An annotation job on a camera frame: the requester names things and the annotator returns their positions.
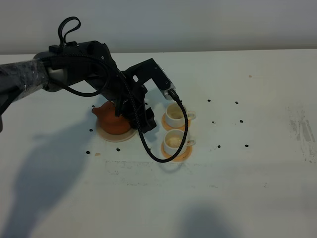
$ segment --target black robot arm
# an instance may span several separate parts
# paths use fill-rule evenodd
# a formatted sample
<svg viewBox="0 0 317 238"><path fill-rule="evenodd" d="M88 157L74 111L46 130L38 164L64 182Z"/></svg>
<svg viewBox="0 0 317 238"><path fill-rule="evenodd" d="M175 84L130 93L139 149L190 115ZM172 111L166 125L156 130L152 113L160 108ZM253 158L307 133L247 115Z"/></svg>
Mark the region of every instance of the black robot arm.
<svg viewBox="0 0 317 238"><path fill-rule="evenodd" d="M79 24L62 36L65 24L77 20ZM65 89L82 97L103 95L115 104L115 115L123 115L131 126L139 132L147 153L157 162L173 160L181 151L186 141L188 119L182 103L175 92L175 87L164 70L149 59L120 71L112 59L106 44L97 41L84 43L66 42L66 35L80 27L77 17L64 20L58 28L59 45L49 47L49 51L35 55L33 60L0 65L0 132L2 131L1 115L7 107L39 89L56 92ZM175 100L185 118L184 137L177 152L168 159L156 158L143 137L143 133L156 127L154 113L146 109L144 98L147 89L144 83L152 79L164 97ZM78 92L69 86L85 80L96 89L94 93Z"/></svg>

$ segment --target cup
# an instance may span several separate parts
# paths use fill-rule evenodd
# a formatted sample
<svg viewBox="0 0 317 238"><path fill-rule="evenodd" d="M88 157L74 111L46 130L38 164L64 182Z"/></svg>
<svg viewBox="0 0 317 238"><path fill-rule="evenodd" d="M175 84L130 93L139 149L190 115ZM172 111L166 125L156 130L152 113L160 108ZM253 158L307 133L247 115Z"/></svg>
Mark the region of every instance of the cup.
<svg viewBox="0 0 317 238"><path fill-rule="evenodd" d="M196 118L195 112L188 112L186 108L185 111L187 113L188 120L193 120ZM165 110L165 121L173 128L179 128L185 125L184 114L177 103L168 105Z"/></svg>
<svg viewBox="0 0 317 238"><path fill-rule="evenodd" d="M184 136L184 132L182 130L179 130L179 129L169 130L164 136L164 141L163 141L164 151L169 155L175 154L175 152L178 150L182 142L183 136ZM193 138L189 138L187 135L186 142L178 155L184 154L184 152L187 149L187 146L192 146L195 144L196 144L196 140Z"/></svg>

